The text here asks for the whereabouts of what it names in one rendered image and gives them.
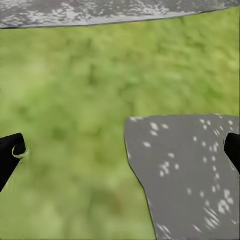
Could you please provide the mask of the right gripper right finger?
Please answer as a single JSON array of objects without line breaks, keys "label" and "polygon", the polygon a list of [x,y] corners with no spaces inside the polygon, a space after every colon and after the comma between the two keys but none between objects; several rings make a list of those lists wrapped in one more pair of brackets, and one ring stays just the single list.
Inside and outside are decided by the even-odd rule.
[{"label": "right gripper right finger", "polygon": [[224,150],[240,173],[240,135],[229,133],[225,141]]}]

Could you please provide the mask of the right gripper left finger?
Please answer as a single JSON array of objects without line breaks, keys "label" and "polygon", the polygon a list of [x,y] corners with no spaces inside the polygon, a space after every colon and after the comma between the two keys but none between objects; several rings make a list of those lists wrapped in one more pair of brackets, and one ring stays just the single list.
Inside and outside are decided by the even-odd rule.
[{"label": "right gripper left finger", "polygon": [[29,153],[30,147],[21,133],[0,138],[0,193],[21,158],[26,158]]}]

